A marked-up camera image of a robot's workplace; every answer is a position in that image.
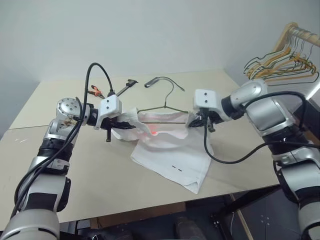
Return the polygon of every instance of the scissors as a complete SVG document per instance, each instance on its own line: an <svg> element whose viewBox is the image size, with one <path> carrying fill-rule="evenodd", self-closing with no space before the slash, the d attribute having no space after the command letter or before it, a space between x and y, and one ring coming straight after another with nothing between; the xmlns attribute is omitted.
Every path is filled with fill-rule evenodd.
<svg viewBox="0 0 320 240"><path fill-rule="evenodd" d="M95 86L95 85L91 85L91 88L94 90L94 91L90 91L88 89L88 94L92 94L96 97L99 97L101 99L105 99L105 96L102 95L102 92Z"/></svg>

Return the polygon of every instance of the hanger rack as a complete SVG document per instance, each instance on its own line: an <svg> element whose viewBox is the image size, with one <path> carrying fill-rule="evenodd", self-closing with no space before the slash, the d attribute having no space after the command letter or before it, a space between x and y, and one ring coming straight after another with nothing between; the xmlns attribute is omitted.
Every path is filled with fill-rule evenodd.
<svg viewBox="0 0 320 240"><path fill-rule="evenodd" d="M284 30L278 42L276 43L273 52L282 50L291 36L303 39L306 42L311 43L320 48L320 37L317 34L311 33L310 31L300 28L296 22L290 22L284 27Z"/></svg>

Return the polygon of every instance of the black cable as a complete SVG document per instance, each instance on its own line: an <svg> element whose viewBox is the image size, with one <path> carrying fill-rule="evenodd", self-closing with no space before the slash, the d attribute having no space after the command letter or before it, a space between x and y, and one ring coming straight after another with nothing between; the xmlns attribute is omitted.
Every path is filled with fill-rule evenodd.
<svg viewBox="0 0 320 240"><path fill-rule="evenodd" d="M299 128L302 131L303 130L304 121L305 121L305 116L306 116L306 113L307 113L307 100L306 100L305 96L300 92L297 92L297 91L278 91L278 92L267 93L265 95L259 96L259 97L255 98L255 99L252 99L252 100L248 101L246 103L246 105L244 105L243 108L244 108L244 110L246 110L247 107L250 104L252 104L252 103L254 103L256 101L259 101L261 99L274 97L274 96L282 96L282 95L293 95L293 96L297 96L298 98L301 99L301 101L302 101L302 115L301 115L301 119L300 119L300 123L299 123Z"/></svg>
<svg viewBox="0 0 320 240"><path fill-rule="evenodd" d="M79 104L79 108L80 108L80 114L79 116L82 115L82 105L81 105L81 101L79 100L78 97L75 97L76 101L78 102ZM69 138L71 137L71 135L73 134L73 132L76 130L76 126L78 124L82 124L82 122L77 122L75 124L75 126L72 128L72 130L70 131L70 133L68 134L68 136L66 137L65 139L65 142L63 145L66 145L66 142L69 140ZM45 160L41 161L40 163L38 163L37 165L35 165L33 168L31 168L23 177L22 179L20 180L20 182L18 183L17 187L15 188L15 192L14 192L14 203L16 204L17 203L17 200L18 200L18 195L19 195L19 190L21 188L21 186L24 184L24 182L26 181L26 179L34 172L36 171L38 168L41 167L42 164L46 163L47 161L49 161L51 159L51 157L47 157Z"/></svg>
<svg viewBox="0 0 320 240"><path fill-rule="evenodd" d="M94 66L98 66L102 69L102 71L104 72L106 78L108 79L109 82L109 86L110 86L110 92L113 92L113 87L112 87L112 83L111 80L106 72L106 70L97 62L91 63L90 66L88 67L88 70L86 72L86 77L85 77L85 84L84 84L84 97L83 97L83 108L82 108L82 113L80 115L80 118L78 120L78 122L76 123L76 125L73 127L74 129L72 129L71 131L73 131L73 133L70 135L70 138L68 139L68 141L66 141L64 143L64 145L62 146L61 149L59 149L53 156L48 157L47 159L45 159L45 162L42 161L41 163L39 163L41 165L41 167L35 172L35 174L32 176L32 178L28 181L28 183L25 185L24 189L21 191L21 194L18 196L19 193L19 189L17 190L18 193L17 195L15 194L15 198L17 196L16 202L15 202L15 206L12 210L12 214L10 218L13 218L16 214L17 211L19 209L20 204L22 203L25 195L27 194L27 192L29 191L30 186L32 185L32 183L36 180L36 178L45 170L45 168L52 163L55 158L73 141L73 139L75 138L75 136L78 134L80 127L85 119L85 114L86 114L86 107L87 107L87 98L88 98L88 87L89 87L89 77L90 77L90 72L91 69ZM37 169L37 167L33 167L31 170L33 171L29 171L29 175L34 172Z"/></svg>
<svg viewBox="0 0 320 240"><path fill-rule="evenodd" d="M210 158L212 158L213 160L215 160L215 161L217 161L218 163L221 163L221 164L238 164L238 163L241 163L244 160L246 160L247 158L249 158L251 155L253 155L259 149L263 148L264 146L272 145L272 144L281 144L281 145L290 145L290 146L299 146L299 147L309 147L309 148L320 149L319 145L310 144L310 143L299 143L299 142L291 142L291 141L268 141L268 142L264 142L264 143L258 145L252 151L250 151L247 155L245 155L244 157L242 157L242 158L240 158L240 159L238 159L236 161L223 161L223 160L220 160L220 159L212 156L210 154L210 152L208 151L207 134L208 134L208 128L207 128L207 123L206 123L204 125L204 149L205 149L205 152L209 155Z"/></svg>

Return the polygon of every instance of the white t-shirt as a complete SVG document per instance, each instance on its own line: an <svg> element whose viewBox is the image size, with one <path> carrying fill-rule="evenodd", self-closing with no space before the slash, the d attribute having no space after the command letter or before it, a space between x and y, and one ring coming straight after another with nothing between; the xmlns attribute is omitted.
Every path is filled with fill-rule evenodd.
<svg viewBox="0 0 320 240"><path fill-rule="evenodd" d="M204 148L204 128L188 128L189 123L198 117L192 112L137 114L137 109L134 108L121 114L118 122L128 122L136 128L113 128L112 133L117 139L139 140L131 154L134 162L197 194L211 163ZM208 143L207 146L213 154L211 145Z"/></svg>

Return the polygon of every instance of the table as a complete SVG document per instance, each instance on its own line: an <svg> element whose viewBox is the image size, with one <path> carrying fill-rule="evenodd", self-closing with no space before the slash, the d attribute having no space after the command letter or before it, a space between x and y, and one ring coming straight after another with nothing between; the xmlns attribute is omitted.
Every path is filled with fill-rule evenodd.
<svg viewBox="0 0 320 240"><path fill-rule="evenodd" d="M163 104L170 90L166 81L150 88L144 83L153 77L132 76L112 78L116 90L124 87L128 78L139 83L120 96L123 108L149 108ZM185 92L175 89L168 98L173 107L191 110L192 97L197 88L213 89L227 96L238 86L222 70L175 73L165 76L177 81ZM108 83L95 78L96 85L107 95ZM0 141L2 166L0 175L0 229L6 226L13 208L16 185L26 173L50 120L56 115L56 104L63 97L84 93L84 80L41 82L27 101L10 129ZM99 103L97 97L89 96L89 103ZM71 179L69 202L65 210L58 213L60 222L68 222L98 216L122 213L142 208L160 206L219 196L239 191L252 190L278 184L273 172L271 153L267 148L259 150L246 161L225 165L212 162L198 194L179 184L165 179L130 160L136 142L125 142L112 138L105 142L104 130L93 130L84 126L70 159L68 177ZM255 132L246 117L216 126L210 135L215 156L226 161L239 159L263 140Z"/></svg>

